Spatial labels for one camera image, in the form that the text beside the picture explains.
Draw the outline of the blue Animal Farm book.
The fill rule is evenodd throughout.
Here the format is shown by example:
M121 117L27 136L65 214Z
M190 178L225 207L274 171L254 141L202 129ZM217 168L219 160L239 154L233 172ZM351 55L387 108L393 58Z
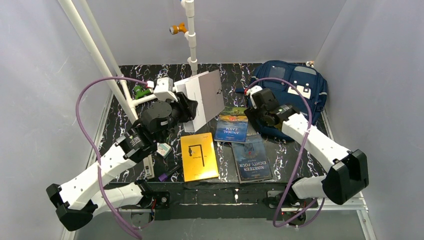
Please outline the blue Animal Farm book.
M248 132L246 107L228 107L218 115L214 140L223 143L245 143Z

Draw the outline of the navy blue student backpack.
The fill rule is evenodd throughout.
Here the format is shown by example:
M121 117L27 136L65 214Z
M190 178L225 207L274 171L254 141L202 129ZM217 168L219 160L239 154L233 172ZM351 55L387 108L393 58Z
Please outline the navy blue student backpack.
M312 125L316 125L328 97L328 82L318 71L311 66L282 60L269 60L258 66L247 89L238 88L236 92L244 93L247 106L253 108L251 94L266 88L272 91L280 105L293 105L308 120L309 112L298 95L301 93L311 110Z

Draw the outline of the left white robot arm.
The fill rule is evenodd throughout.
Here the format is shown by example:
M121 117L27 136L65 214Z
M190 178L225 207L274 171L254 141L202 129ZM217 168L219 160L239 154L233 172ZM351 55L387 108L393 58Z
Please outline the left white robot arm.
M125 170L142 162L158 149L170 131L179 123L193 121L202 100L175 93L176 100L156 101L145 110L131 128L121 135L109 150L75 178L61 185L46 188L56 215L69 231L87 225L109 207L144 206L164 208L160 200L168 198L165 191L153 191L145 180L137 180L121 187L104 187Z

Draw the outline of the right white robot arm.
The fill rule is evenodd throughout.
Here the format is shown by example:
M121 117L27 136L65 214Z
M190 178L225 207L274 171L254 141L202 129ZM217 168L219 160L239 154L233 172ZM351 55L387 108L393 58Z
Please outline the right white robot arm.
M280 128L284 135L307 150L326 171L326 175L303 177L288 184L291 200L326 198L343 205L369 185L368 160L364 152L339 145L326 136L298 109L290 104L280 105L268 88L254 86L245 91L252 106L245 110L249 117L267 127Z

